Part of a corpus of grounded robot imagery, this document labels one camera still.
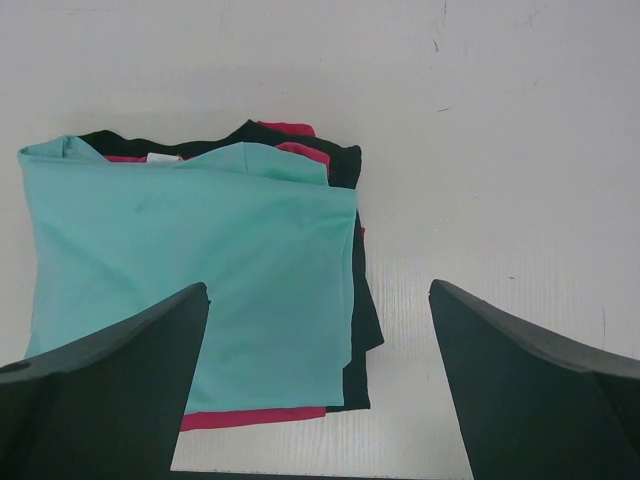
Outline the teal t shirt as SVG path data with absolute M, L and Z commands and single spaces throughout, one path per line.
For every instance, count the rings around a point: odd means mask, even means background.
M 112 162 L 75 136 L 22 148 L 35 356 L 202 282 L 188 413 L 340 406 L 352 357 L 357 195 L 257 143 Z

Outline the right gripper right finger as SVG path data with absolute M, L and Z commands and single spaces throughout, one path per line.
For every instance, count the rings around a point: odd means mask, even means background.
M 639 363 L 435 280 L 429 303 L 476 479 L 636 479 Z

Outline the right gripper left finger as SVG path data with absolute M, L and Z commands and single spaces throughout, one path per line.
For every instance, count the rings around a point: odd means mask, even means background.
M 168 478 L 207 316 L 196 283 L 3 366 L 2 478 Z

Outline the pink t shirt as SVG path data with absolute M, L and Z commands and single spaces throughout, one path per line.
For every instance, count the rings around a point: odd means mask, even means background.
M 329 156 L 310 147 L 305 147 L 295 143 L 284 143 L 276 146 L 281 150 L 290 153 L 301 154 L 307 158 L 313 159 L 326 166 L 329 171 Z M 144 157 L 107 157 L 117 162 L 141 162 Z M 182 431 L 191 431 L 197 429 L 217 429 L 239 427 L 255 424 L 279 423 L 285 421 L 299 421 L 307 419 L 322 418 L 330 407 L 302 407 L 302 408 L 284 408 L 269 410 L 249 410 L 236 412 L 198 412 L 188 414 L 184 417 L 181 425 Z

